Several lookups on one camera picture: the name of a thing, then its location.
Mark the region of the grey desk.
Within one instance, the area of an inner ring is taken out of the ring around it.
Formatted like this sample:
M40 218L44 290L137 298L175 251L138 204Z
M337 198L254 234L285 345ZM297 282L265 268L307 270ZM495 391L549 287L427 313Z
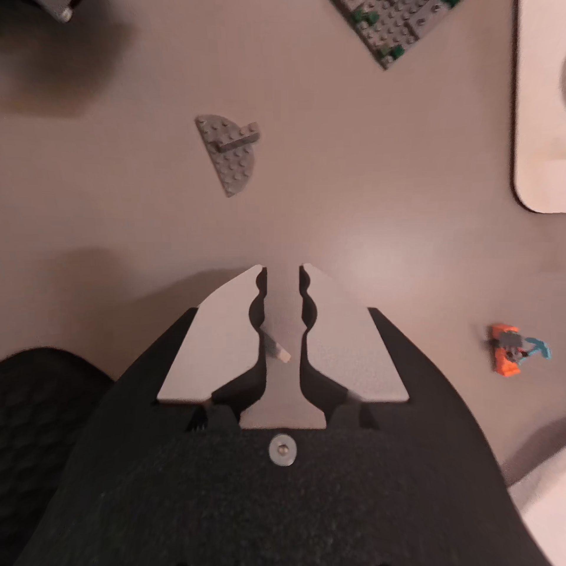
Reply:
M268 362L247 426L301 399L299 267L378 308L449 378L516 483L565 435L565 217L512 178L515 1L462 1L384 71L329 1L1 1L1 358L65 349L121 376L254 264ZM257 122L226 197L195 117ZM552 358L494 372L488 327Z

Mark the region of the long grey toy brick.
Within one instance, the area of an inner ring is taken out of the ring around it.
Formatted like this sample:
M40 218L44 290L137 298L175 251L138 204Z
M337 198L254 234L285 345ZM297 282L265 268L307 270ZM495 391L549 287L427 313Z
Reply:
M263 336L266 357L276 359L282 363L289 363L292 359L291 354L267 332L264 325L261 325L260 330Z

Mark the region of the orange toy minifigure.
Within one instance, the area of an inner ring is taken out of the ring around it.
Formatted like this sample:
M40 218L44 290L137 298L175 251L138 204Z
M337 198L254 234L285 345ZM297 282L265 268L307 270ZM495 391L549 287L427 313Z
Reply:
M511 378L521 373L521 364L531 357L540 355L545 360L552 358L552 352L543 340L527 337L513 325L496 323L488 327L487 344L492 368L504 378Z

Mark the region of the grey studded baseplate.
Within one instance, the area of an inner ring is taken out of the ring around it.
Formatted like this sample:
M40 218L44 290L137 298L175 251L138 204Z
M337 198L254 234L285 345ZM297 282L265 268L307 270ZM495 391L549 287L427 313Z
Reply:
M332 1L382 69L389 69L460 1Z

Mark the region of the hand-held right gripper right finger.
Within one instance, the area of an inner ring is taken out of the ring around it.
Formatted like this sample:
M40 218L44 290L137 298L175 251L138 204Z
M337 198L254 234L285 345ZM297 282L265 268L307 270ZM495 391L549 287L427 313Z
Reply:
M324 415L354 402L405 403L409 393L367 307L312 264L300 266L303 396Z

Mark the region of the white plastic bag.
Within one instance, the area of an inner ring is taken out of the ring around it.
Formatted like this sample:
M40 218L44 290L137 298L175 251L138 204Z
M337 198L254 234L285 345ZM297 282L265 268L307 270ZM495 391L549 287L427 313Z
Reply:
M534 541L552 565L565 565L565 449L509 488Z

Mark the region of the grey half-round studded plate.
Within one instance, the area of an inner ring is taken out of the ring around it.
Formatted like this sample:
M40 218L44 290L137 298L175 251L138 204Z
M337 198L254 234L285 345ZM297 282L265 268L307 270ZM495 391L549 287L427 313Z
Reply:
M241 193L254 171L255 143L221 153L216 149L214 142L225 125L236 123L215 114L198 115L194 122L226 197L230 198Z

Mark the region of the small grey toy plate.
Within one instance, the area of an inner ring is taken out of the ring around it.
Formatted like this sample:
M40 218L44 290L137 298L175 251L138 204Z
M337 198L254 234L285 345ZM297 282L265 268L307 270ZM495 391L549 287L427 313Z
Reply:
M256 143L260 138L260 130L257 122L251 122L245 126L237 124L227 124L223 127L223 131L214 142L216 149L225 153L244 145Z

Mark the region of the grey square plate piece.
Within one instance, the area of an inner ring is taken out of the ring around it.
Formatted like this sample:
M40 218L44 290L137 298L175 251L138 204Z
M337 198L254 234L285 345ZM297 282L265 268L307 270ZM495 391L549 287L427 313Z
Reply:
M31 1L45 13L60 23L68 23L74 16L75 9L82 1Z

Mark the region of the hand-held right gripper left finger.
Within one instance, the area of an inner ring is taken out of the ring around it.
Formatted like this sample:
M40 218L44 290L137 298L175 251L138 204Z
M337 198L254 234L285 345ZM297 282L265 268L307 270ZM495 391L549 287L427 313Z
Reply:
M241 415L262 397L266 291L267 271L257 264L200 303L157 394L159 403L226 405Z

